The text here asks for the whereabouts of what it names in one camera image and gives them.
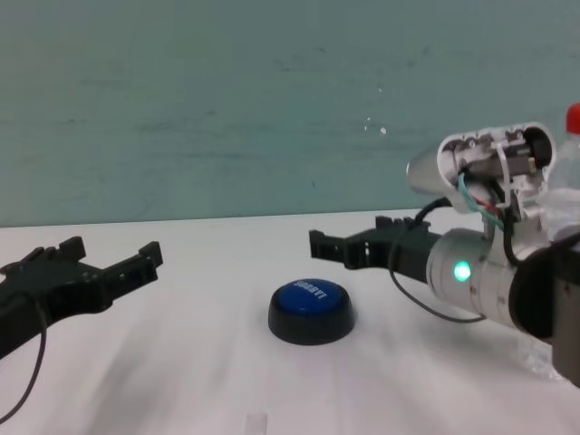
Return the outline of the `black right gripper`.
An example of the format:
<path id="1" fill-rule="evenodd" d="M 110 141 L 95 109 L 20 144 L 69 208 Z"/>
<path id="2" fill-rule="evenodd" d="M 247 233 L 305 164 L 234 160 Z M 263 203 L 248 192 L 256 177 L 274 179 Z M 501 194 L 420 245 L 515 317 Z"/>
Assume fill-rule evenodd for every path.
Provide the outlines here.
<path id="1" fill-rule="evenodd" d="M 426 227 L 412 229 L 412 217 L 378 216 L 375 227 L 363 242 L 356 237 L 334 237 L 310 230 L 310 256 L 345 268 L 391 269 L 426 284 L 427 261 L 441 235 Z"/>

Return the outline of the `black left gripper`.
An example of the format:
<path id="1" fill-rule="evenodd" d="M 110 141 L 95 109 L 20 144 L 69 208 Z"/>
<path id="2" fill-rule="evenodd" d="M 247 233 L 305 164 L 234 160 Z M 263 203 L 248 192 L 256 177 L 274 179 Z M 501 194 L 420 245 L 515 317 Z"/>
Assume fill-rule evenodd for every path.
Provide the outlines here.
<path id="1" fill-rule="evenodd" d="M 1 267 L 2 357 L 65 318 L 109 309 L 113 297 L 156 281 L 163 264 L 160 243 L 152 241 L 109 266 L 105 283 L 100 269 L 81 262 L 85 257 L 82 237 L 75 236 Z"/>

